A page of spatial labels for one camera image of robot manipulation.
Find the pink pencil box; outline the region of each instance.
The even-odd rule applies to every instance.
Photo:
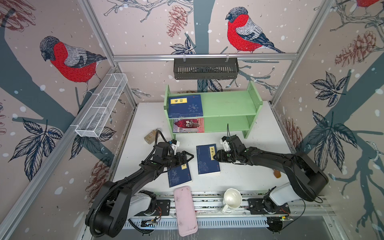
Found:
[[[184,237],[197,232],[197,219],[190,188],[185,186],[175,189],[173,195],[180,236]]]

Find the book cover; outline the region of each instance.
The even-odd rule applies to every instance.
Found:
[[[214,159],[216,144],[196,146],[199,174],[220,173],[219,162]]]
[[[170,97],[168,104],[169,118],[192,118],[203,116],[200,95]]]
[[[188,163],[168,170],[169,187],[192,181]]]
[[[173,120],[173,132],[204,132],[204,118]]]

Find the green shelf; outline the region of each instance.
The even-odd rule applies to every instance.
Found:
[[[204,132],[226,132],[229,124],[231,131],[242,131],[244,138],[247,138],[263,106],[253,82],[249,82],[245,91],[182,94],[171,94],[167,85],[164,112],[173,139],[181,133],[172,132],[173,119],[168,117],[169,98],[197,94],[201,95],[204,116],[196,118],[204,118]]]

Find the mug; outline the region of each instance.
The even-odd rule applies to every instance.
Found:
[[[233,188],[227,189],[224,193],[223,204],[224,207],[221,210],[221,213],[225,213],[228,209],[233,210],[240,207],[243,202],[243,198],[241,197],[241,193]]]

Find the black basket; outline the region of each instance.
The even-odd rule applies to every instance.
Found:
[[[237,58],[175,58],[175,79],[235,79],[239,73]]]

